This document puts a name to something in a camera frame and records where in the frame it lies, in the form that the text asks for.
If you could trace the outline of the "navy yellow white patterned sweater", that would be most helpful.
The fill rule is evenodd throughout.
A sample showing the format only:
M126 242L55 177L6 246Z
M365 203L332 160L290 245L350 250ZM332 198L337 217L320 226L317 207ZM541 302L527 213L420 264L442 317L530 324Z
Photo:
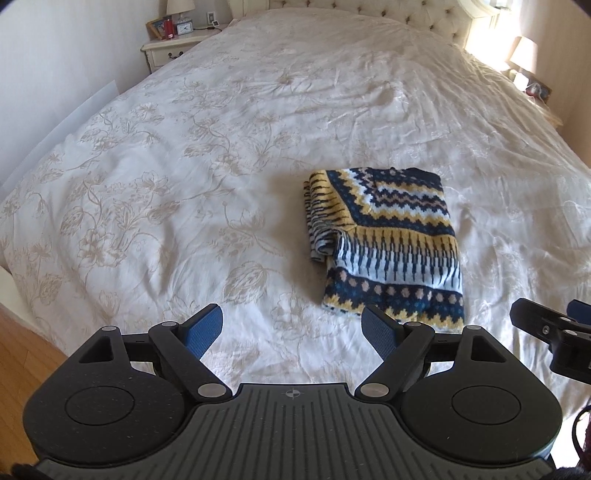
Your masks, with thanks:
M459 242L441 178L418 168L318 170L304 181L311 259L325 264L322 306L444 330L465 320Z

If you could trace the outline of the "cream embroidered bedspread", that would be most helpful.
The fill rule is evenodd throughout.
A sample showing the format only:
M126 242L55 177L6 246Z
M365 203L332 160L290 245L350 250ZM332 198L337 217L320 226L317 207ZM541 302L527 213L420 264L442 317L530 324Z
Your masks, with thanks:
M73 352L216 303L205 362L228 385L359 384L379 363L358 319L322 308L304 180L318 169L438 174L467 319L565 413L588 386L553 374L511 304L590 296L590 172L501 74L393 20L276 9L239 21L54 147L1 206L1 259L34 332Z

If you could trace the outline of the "right cream nightstand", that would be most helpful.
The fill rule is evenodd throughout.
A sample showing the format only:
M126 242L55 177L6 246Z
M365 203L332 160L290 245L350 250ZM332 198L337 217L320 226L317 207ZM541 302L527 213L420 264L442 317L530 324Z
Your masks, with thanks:
M526 88L530 81L537 79L529 78L525 74L518 73L516 70L513 69L509 69L505 72L505 74L507 78L512 81L514 86L525 95L527 100L544 116L544 118L555 129L560 129L564 125L562 119L550 109L550 107L548 106L548 102L544 103L541 100L530 97L526 94Z

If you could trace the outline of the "cream nightstand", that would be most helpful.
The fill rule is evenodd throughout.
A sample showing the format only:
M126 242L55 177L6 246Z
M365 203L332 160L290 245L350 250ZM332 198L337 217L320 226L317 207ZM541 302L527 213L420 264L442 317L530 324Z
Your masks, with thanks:
M150 74L169 62L182 56L195 45L207 38L221 33L220 29L193 31L168 40L152 40L144 44L140 51L144 54Z
M544 103L541 100L530 97L526 94L526 88L530 81L537 79L529 78L525 74L518 73L516 70L513 69L509 69L505 72L505 74L507 78L512 81L514 86L525 95L527 100L544 116L544 118L555 129L560 129L564 125L562 119L550 109L550 107L548 106L548 102Z

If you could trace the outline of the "left cream nightstand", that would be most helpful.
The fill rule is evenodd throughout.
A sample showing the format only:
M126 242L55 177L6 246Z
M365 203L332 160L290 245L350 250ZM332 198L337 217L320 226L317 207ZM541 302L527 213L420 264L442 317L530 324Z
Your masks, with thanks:
M150 74L169 62L182 56L195 45L207 38L221 33L220 29L193 31L168 40L152 40L144 44L140 51L144 54Z

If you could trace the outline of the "small white alarm clock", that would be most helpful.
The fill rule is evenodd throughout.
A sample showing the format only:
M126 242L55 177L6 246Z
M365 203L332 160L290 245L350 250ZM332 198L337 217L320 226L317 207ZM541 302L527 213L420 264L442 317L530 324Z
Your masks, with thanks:
M177 36L187 35L193 32L193 22L191 20L179 21L175 28Z

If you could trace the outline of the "red item on nightstand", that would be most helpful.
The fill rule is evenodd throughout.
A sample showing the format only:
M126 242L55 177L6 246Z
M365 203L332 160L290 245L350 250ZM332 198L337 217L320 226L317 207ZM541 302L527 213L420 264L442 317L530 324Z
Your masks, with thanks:
M163 18L164 38L173 39L175 36L175 26L170 16Z

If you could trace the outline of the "cream tufted headboard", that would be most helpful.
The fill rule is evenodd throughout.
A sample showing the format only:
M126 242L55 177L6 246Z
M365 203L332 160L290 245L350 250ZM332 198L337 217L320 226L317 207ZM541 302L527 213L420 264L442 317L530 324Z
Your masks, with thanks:
M232 18L270 9L315 8L396 20L415 29L431 31L457 46L467 45L475 23L490 20L495 9L477 0L229 0Z

